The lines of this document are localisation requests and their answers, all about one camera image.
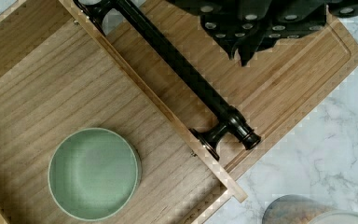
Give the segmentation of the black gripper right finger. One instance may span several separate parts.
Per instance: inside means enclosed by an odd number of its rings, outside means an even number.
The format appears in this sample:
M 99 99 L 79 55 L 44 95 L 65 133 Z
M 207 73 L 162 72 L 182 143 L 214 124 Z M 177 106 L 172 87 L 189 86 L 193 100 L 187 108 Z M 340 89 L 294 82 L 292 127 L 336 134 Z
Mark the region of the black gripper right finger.
M 256 25 L 238 48 L 242 66 L 279 38 L 301 38 L 323 29 L 327 13 L 339 18 L 358 16 L 358 0 L 238 0 L 237 6 L 237 17 Z

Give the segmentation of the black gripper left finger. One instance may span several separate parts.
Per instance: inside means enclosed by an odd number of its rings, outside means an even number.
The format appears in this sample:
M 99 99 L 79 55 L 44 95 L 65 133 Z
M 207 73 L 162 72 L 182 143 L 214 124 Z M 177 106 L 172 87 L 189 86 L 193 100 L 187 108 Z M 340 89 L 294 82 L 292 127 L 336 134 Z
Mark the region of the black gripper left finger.
M 204 31 L 232 60 L 239 53 L 251 60 L 261 43 L 260 21 L 246 20 L 240 11 L 243 0 L 167 0 L 187 13 L 200 17 Z

